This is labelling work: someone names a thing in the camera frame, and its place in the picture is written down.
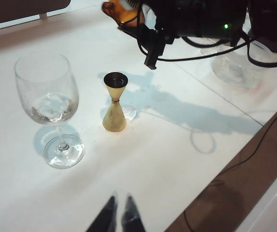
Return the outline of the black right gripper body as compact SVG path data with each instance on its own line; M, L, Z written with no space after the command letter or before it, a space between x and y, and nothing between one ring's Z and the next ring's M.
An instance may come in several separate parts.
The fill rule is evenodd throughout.
M144 64L151 70L156 69L158 57L163 54L166 44L172 44L178 36L174 21L182 10L181 0L140 0L138 2L138 16L142 5L151 8L156 16L155 29L149 29L138 23L138 45L146 47L147 53Z

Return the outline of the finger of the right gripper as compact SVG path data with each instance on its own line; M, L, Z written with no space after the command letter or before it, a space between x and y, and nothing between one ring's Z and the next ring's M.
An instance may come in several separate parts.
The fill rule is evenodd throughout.
M141 26L143 26L143 23L140 23L138 25L135 24L133 26L129 26L127 24L120 24L118 26L118 29L129 36L139 36Z

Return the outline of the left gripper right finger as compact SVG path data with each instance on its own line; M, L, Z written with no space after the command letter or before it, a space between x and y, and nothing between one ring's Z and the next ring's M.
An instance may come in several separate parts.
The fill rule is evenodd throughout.
M124 232L146 232L139 210L131 194L127 195L121 224Z

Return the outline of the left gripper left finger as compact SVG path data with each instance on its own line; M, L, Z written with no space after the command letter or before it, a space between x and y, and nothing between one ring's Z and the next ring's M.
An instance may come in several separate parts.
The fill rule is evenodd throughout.
M117 194L113 193L86 232L115 232L117 207Z

